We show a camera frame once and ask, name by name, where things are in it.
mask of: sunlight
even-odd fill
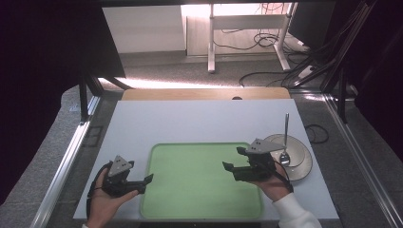
[[[317,102],[324,102],[325,99],[321,95],[305,95],[303,96],[307,100],[317,101]]]
[[[260,4],[215,4],[214,15],[252,15],[256,14]],[[183,5],[182,16],[209,17],[210,5]]]
[[[207,84],[192,84],[192,83],[173,83],[146,79],[125,79],[119,78],[122,83],[134,87],[134,88],[225,88],[225,87],[237,87],[228,85],[207,85]],[[112,86],[108,80],[100,78],[100,82],[106,86]]]

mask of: green tray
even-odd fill
[[[146,219],[255,219],[259,189],[235,181],[222,162],[248,165],[237,147],[247,143],[162,143],[152,148],[141,213]]]

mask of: wall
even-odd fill
[[[181,6],[103,11],[119,53],[185,50]]]

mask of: hand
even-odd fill
[[[277,162],[276,162],[276,170],[283,177],[286,176],[284,169]],[[257,187],[259,187],[263,191],[263,193],[272,201],[280,200],[281,198],[287,196],[290,193],[285,184],[280,179],[276,178],[274,175],[272,175],[272,177],[268,180],[251,181],[250,183],[253,183]]]
[[[94,194],[91,200],[91,210],[86,226],[89,228],[104,227],[116,214],[118,208],[125,202],[133,199],[139,194],[137,190],[129,192],[119,198],[112,198],[104,190],[102,190],[102,184],[107,172],[105,168],[95,184]]]

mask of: black curtain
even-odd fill
[[[81,77],[124,77],[100,6],[2,1],[0,203],[36,154]]]

